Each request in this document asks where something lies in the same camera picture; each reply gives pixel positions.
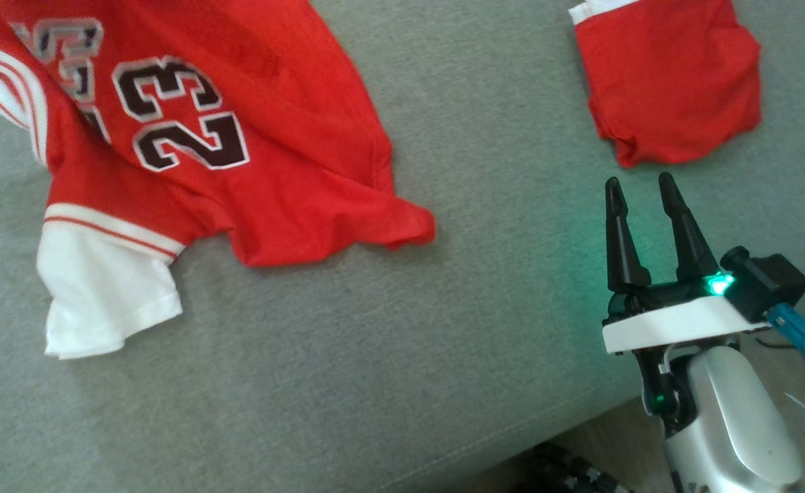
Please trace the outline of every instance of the gray couch cushion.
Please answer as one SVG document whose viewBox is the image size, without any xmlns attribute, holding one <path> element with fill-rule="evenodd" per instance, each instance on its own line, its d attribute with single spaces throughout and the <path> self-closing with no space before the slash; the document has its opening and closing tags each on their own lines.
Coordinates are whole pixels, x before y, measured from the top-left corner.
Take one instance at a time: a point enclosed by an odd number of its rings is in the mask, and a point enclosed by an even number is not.
<svg viewBox="0 0 805 493">
<path fill-rule="evenodd" d="M 634 396 L 633 359 L 600 339 L 603 182 L 621 175 L 669 280 L 663 168 L 621 171 L 597 139 L 573 3 L 315 0 L 436 243 L 249 270 L 201 241 L 173 268 L 184 315 L 113 355 L 42 355 L 49 178 L 0 118 L 0 492 L 425 491 Z M 805 3 L 737 6 L 765 122 L 674 174 L 718 255 L 805 272 Z"/>
</svg>

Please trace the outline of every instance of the red jersey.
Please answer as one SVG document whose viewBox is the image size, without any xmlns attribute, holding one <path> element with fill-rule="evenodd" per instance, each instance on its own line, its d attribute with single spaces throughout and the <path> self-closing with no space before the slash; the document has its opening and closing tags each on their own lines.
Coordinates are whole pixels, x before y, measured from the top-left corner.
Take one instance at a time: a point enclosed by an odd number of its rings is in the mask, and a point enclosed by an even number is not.
<svg viewBox="0 0 805 493">
<path fill-rule="evenodd" d="M 306 0 L 0 1 L 0 113 L 53 173 L 48 353 L 117 349 L 180 311 L 167 264 L 228 231 L 247 265 L 434 235 Z"/>
</svg>

